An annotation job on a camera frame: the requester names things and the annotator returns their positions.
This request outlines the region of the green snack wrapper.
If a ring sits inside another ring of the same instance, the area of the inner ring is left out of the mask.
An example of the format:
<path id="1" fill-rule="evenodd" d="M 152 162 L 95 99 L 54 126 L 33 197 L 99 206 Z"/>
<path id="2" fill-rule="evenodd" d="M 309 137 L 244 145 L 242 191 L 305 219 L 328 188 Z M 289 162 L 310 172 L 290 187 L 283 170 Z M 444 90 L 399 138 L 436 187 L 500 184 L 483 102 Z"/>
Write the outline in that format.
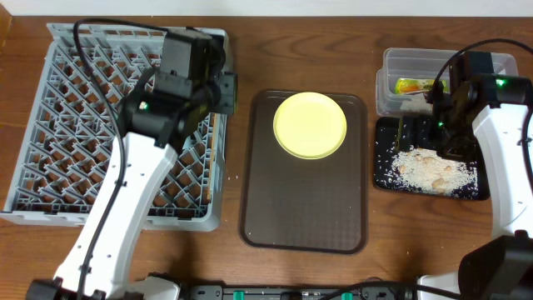
<path id="1" fill-rule="evenodd" d="M 396 81 L 395 94 L 413 95 L 428 93 L 434 84 L 434 79 L 416 79 L 401 77 Z"/>

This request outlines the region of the rice and food scraps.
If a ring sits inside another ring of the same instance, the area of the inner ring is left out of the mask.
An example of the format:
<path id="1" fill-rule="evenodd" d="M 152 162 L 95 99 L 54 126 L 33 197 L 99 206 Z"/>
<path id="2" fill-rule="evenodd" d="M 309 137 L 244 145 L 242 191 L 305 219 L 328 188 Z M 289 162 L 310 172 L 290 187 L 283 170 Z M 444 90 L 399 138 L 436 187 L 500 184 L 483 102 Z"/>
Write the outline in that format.
<path id="1" fill-rule="evenodd" d="M 385 188 L 430 195 L 459 197 L 466 192 L 478 194 L 478 172 L 471 163 L 439 157 L 436 151 L 416 148 L 380 160 L 384 178 L 377 182 Z"/>

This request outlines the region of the yellow plate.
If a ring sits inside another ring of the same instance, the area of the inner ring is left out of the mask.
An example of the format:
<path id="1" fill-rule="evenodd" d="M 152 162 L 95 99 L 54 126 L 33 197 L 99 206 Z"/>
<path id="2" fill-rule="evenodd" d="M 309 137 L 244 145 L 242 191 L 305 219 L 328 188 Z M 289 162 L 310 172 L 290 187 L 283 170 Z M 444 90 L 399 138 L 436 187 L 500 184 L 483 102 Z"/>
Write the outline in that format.
<path id="1" fill-rule="evenodd" d="M 279 145 L 292 156 L 317 160 L 333 154 L 347 133 L 346 115 L 331 97 L 299 92 L 283 100 L 273 117 Z"/>

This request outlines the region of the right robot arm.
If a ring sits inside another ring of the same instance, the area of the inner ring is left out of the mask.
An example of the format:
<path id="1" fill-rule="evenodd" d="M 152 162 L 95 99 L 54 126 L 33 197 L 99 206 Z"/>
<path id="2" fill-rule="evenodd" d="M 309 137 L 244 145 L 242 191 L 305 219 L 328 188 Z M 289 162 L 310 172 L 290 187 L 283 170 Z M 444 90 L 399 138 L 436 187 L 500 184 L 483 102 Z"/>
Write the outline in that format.
<path id="1" fill-rule="evenodd" d="M 478 73 L 438 93 L 431 116 L 404 116 L 396 147 L 429 148 L 445 159 L 483 164 L 491 195 L 491 241 L 465 255 L 458 271 L 420 277 L 419 299 L 532 297 L 532 82 Z"/>

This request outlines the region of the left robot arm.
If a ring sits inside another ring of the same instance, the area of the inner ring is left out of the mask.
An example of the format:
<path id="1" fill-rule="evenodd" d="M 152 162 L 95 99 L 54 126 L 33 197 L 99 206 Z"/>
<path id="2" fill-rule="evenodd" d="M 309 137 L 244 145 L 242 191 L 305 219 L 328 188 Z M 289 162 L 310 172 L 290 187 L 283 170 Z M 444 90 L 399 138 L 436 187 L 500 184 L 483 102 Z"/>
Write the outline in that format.
<path id="1" fill-rule="evenodd" d="M 50 280 L 31 282 L 28 299 L 178 299 L 162 275 L 131 282 L 133 251 L 164 178 L 208 113 L 237 108 L 237 75 L 220 72 L 186 90 L 182 78 L 146 70 L 121 101 L 119 133 L 88 219 Z"/>

